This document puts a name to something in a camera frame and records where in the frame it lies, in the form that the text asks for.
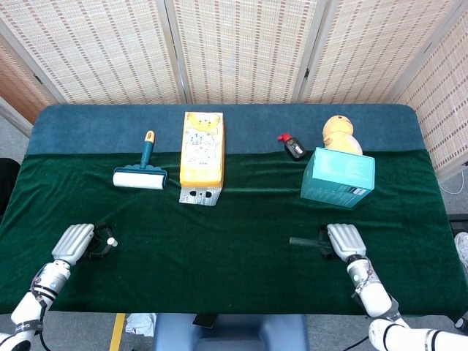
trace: robotic arm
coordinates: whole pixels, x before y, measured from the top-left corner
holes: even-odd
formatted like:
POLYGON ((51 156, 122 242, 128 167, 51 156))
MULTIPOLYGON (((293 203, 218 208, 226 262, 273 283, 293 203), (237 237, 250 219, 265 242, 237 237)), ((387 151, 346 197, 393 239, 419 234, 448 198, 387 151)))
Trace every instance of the robotic arm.
POLYGON ((379 351, 465 351, 468 337, 435 331, 411 329, 403 321, 397 302, 385 291, 366 257, 366 246, 352 224, 329 224, 328 236, 335 253, 347 266, 367 314, 375 318, 369 326, 369 339, 379 351))
POLYGON ((0 333, 0 351, 29 351, 31 340, 36 334, 40 335, 42 346, 47 349, 42 339, 42 320, 70 277, 70 268, 82 258, 103 258, 115 246, 117 241, 106 224, 97 227, 76 224, 68 227, 52 250, 54 261, 45 264, 37 272, 29 291, 12 313, 11 320, 16 324, 15 333, 0 333), (107 246, 100 253, 91 252, 93 243, 99 245, 95 233, 101 229, 106 230, 109 236, 107 246))

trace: small black bottle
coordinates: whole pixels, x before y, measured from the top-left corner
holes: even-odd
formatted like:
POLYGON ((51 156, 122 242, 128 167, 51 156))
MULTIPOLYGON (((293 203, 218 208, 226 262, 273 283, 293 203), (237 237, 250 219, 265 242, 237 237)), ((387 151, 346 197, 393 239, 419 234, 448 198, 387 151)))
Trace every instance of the small black bottle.
POLYGON ((278 136, 278 140, 284 143, 284 149, 294 161, 298 161, 306 156, 306 149, 295 137, 291 137, 291 135, 283 133, 278 136))

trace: woven bamboo panel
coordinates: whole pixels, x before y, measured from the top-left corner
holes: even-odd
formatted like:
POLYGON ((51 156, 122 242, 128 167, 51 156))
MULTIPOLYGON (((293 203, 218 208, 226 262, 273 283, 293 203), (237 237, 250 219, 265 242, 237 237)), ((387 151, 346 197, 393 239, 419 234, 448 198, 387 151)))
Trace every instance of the woven bamboo panel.
POLYGON ((37 114, 52 104, 31 72, 25 70, 0 45, 0 96, 31 123, 37 114))
POLYGON ((437 172, 468 153, 468 12, 460 17, 396 102, 416 110, 437 172))
POLYGON ((341 0, 309 103, 384 102, 454 0, 341 0))
POLYGON ((289 102, 315 4, 175 0, 194 102, 289 102))
POLYGON ((1 19, 69 103, 178 103, 154 1, 4 0, 1 19))

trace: red cap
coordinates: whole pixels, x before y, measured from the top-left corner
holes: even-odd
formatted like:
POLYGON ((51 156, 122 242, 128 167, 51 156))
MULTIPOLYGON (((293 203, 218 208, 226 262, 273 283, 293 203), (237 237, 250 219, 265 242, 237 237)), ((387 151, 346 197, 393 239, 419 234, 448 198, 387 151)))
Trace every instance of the red cap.
POLYGON ((289 134, 283 133, 280 136, 278 136, 278 141, 287 142, 290 138, 291 138, 291 136, 289 134))

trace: teal handle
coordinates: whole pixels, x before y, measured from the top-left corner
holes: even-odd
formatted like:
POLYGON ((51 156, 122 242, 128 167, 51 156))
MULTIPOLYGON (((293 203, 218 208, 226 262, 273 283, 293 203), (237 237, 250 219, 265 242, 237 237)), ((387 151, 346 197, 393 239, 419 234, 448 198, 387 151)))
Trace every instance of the teal handle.
POLYGON ((145 141, 143 145, 143 153, 141 154, 140 168, 146 168, 153 153, 154 143, 152 141, 145 141))

